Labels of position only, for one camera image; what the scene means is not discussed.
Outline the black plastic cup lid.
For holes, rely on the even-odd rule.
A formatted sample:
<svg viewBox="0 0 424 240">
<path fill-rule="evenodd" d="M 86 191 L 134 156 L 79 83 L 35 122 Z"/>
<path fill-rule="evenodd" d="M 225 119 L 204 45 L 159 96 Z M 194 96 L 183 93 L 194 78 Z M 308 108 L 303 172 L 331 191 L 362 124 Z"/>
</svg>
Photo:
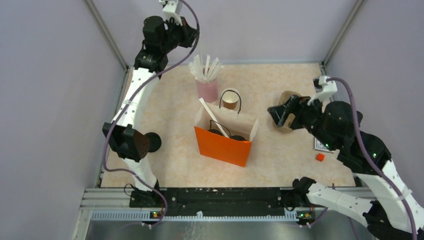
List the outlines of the black plastic cup lid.
<svg viewBox="0 0 424 240">
<path fill-rule="evenodd" d="M 229 138 L 236 141 L 246 141 L 246 139 L 241 135 L 231 135 Z"/>
</svg>

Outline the orange paper bag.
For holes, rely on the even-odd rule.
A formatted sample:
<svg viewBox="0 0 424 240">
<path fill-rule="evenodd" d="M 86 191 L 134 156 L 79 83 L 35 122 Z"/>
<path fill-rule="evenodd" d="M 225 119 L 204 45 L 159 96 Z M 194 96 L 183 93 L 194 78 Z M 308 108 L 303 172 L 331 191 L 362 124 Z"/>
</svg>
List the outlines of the orange paper bag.
<svg viewBox="0 0 424 240">
<path fill-rule="evenodd" d="M 245 167 L 258 131 L 259 119 L 241 112 L 242 98 L 240 94 L 239 97 L 240 100 L 234 110 L 223 106 L 222 95 L 219 98 L 219 105 L 206 102 L 229 138 L 209 132 L 210 129 L 219 130 L 219 128 L 201 103 L 194 118 L 194 132 L 201 155 Z M 246 141 L 231 139 L 232 135 L 243 136 Z"/>
</svg>

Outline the white straw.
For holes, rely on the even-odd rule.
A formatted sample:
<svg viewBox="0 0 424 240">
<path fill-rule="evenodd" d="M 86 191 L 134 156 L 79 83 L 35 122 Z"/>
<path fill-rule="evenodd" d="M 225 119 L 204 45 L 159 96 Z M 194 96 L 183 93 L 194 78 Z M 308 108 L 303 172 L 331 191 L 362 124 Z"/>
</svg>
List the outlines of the white straw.
<svg viewBox="0 0 424 240">
<path fill-rule="evenodd" d="M 223 126 L 218 122 L 217 118 L 213 114 L 212 110 L 208 107 L 207 103 L 204 101 L 203 98 L 198 99 L 200 103 L 203 105 L 209 116 L 211 117 L 211 120 L 217 125 L 218 129 L 221 131 L 224 137 L 229 138 L 229 135 L 225 132 L 223 129 Z"/>
</svg>

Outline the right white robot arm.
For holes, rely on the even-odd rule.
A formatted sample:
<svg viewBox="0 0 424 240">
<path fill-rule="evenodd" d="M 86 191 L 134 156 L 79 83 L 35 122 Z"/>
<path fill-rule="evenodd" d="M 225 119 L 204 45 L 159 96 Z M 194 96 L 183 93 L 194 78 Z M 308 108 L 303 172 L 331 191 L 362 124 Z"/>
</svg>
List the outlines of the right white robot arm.
<svg viewBox="0 0 424 240">
<path fill-rule="evenodd" d="M 275 125 L 305 129 L 373 192 L 375 200 L 354 197 L 326 187 L 309 177 L 293 181 L 293 200 L 299 206 L 321 205 L 354 219 L 379 240 L 421 240 L 424 209 L 401 180 L 392 155 L 375 135 L 355 131 L 361 112 L 349 103 L 323 106 L 307 96 L 291 95 L 283 104 L 267 109 Z"/>
</svg>

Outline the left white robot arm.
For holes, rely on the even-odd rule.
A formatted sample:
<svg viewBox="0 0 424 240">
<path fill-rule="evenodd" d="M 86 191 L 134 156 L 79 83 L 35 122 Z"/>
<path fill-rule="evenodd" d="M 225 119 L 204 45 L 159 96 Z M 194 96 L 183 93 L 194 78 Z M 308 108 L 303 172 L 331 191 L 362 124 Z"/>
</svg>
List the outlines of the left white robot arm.
<svg viewBox="0 0 424 240">
<path fill-rule="evenodd" d="M 102 132 L 110 149 L 122 159 L 135 180 L 130 207 L 157 207 L 163 203 L 158 179 L 153 174 L 148 154 L 162 145 L 155 132 L 141 132 L 141 121 L 154 87 L 169 70 L 168 54 L 176 47 L 194 49 L 199 30 L 192 28 L 183 16 L 167 19 L 147 17 L 142 29 L 142 48 L 136 55 L 129 88 L 117 114 L 105 122 Z"/>
</svg>

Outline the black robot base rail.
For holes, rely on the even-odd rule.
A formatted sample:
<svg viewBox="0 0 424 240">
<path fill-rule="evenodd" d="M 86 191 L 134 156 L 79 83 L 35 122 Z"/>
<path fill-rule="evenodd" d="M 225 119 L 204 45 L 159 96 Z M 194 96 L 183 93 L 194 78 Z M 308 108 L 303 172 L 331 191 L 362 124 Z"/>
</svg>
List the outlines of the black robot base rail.
<svg viewBox="0 0 424 240">
<path fill-rule="evenodd" d="M 129 207 L 153 210 L 151 217 L 279 217 L 295 210 L 313 212 L 315 204 L 290 187 L 169 187 L 158 192 L 131 187 Z"/>
</svg>

